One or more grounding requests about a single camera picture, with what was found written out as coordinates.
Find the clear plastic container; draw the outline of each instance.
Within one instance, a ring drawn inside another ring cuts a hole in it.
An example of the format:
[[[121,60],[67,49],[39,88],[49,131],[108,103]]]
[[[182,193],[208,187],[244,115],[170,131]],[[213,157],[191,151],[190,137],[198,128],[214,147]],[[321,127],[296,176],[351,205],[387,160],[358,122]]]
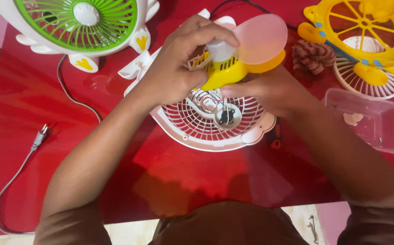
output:
[[[394,154],[394,102],[370,99],[352,92],[331,88],[322,100],[334,115],[344,121],[343,114],[363,114],[356,126],[349,127],[377,150]]]

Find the table surface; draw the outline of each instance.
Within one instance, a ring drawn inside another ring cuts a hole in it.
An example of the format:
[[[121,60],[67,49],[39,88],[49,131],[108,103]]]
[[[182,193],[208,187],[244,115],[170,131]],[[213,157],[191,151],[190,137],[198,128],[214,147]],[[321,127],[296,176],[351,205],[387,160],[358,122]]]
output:
[[[222,0],[159,0],[160,10],[147,23],[156,51],[178,25],[203,8],[212,11]],[[287,23],[305,21],[302,10],[317,0],[255,0]],[[234,2],[216,13],[237,24],[261,14],[253,6]],[[98,122],[85,107],[72,103],[62,91],[56,67],[61,55],[33,53],[19,44],[19,32],[8,25],[0,57],[0,190],[20,168],[36,132],[47,123],[51,134],[27,163],[2,199],[2,221],[9,229],[34,231],[48,182],[63,158]],[[333,71],[319,76],[292,70],[290,31],[285,67],[322,99],[330,87],[341,88]],[[101,59],[100,71],[85,73],[66,60],[64,80],[71,94],[106,116],[132,81],[117,72],[138,54],[131,48]],[[148,116],[136,133],[122,163],[101,196],[106,223],[182,215],[207,203],[237,200],[265,207],[341,200],[339,192],[315,167],[311,155],[293,130],[281,121],[283,145],[271,150],[266,138],[242,149],[209,153],[183,146]],[[384,154],[394,166],[394,155]]]

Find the white fan hub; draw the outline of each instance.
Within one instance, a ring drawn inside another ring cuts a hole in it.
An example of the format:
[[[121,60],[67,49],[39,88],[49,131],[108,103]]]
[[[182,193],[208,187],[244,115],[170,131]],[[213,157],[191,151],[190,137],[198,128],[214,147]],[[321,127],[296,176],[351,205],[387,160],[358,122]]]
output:
[[[86,26],[94,26],[100,19],[97,9],[85,2],[75,4],[73,7],[73,14],[79,23]]]

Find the black cable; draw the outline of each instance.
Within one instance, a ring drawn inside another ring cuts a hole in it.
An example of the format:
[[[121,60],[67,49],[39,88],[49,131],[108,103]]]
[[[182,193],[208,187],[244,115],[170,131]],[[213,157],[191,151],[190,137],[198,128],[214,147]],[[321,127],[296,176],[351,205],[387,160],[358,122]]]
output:
[[[268,11],[267,9],[265,9],[264,7],[260,6],[260,5],[257,4],[257,3],[253,3],[253,2],[250,1],[250,0],[226,0],[226,1],[222,2],[220,5],[218,5],[214,10],[212,10],[212,12],[210,13],[210,15],[212,16],[222,5],[224,5],[224,4],[226,4],[226,3],[234,2],[234,1],[242,1],[242,2],[249,3],[249,4],[253,5],[254,7],[260,9],[261,11],[263,11],[263,12],[266,13],[266,14],[272,14],[271,12],[269,12],[269,11]],[[295,26],[292,26],[292,25],[289,25],[289,24],[286,24],[286,26],[287,26],[288,28],[292,29],[292,30],[295,30],[295,31],[298,29],[298,27],[295,27]]]

